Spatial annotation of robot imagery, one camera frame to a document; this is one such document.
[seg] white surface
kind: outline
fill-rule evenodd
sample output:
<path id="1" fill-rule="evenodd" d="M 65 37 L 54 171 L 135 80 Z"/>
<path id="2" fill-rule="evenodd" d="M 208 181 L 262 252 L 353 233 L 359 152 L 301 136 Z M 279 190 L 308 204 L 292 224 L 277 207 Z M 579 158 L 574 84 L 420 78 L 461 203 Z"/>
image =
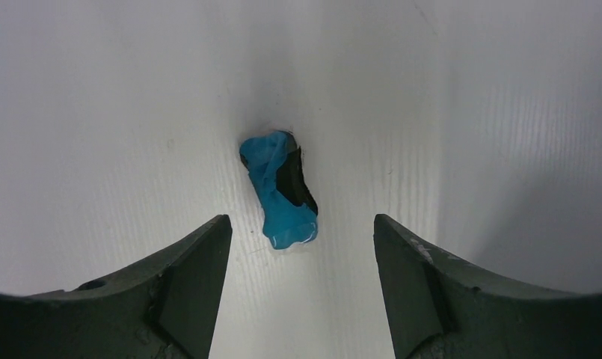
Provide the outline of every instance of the white surface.
<path id="1" fill-rule="evenodd" d="M 0 291 L 72 289 L 218 213 L 211 358 L 391 358 L 386 212 L 521 280 L 602 289 L 602 0 L 0 1 Z M 318 239 L 240 165 L 293 128 Z"/>

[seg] blue fabric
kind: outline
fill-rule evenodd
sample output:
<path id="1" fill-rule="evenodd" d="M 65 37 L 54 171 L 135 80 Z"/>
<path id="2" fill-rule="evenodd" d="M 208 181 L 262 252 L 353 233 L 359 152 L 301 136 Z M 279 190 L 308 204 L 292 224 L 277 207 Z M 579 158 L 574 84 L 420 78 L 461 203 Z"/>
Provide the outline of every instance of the blue fabric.
<path id="1" fill-rule="evenodd" d="M 239 148 L 247 161 L 250 181 L 265 213 L 263 234 L 274 249 L 288 248 L 295 242 L 312 241 L 318 234 L 316 214 L 307 206 L 295 206 L 277 190 L 277 170 L 288 155 L 287 134 L 276 131 L 249 138 Z"/>

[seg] blue object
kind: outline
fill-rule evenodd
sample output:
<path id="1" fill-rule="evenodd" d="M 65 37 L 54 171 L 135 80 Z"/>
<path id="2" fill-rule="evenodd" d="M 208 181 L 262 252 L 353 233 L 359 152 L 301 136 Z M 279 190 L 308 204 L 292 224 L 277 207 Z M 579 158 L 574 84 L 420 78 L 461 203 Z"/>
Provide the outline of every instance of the blue object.
<path id="1" fill-rule="evenodd" d="M 318 208 L 303 182 L 301 149 L 292 135 L 276 131 L 249 138 L 240 146 L 239 154 L 263 207 L 263 234 L 272 247 L 285 249 L 296 242 L 314 240 Z"/>

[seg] blue cloth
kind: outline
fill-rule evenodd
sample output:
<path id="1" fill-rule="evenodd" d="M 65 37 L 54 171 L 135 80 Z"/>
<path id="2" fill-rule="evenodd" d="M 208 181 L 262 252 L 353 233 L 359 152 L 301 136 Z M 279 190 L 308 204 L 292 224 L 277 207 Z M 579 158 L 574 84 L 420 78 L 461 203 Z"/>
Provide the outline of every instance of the blue cloth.
<path id="1" fill-rule="evenodd" d="M 274 249 L 312 241 L 318 234 L 316 213 L 305 203 L 295 206 L 277 190 L 277 170 L 289 154 L 287 141 L 285 132 L 276 131 L 249 138 L 239 148 L 265 213 L 263 234 L 270 239 Z"/>

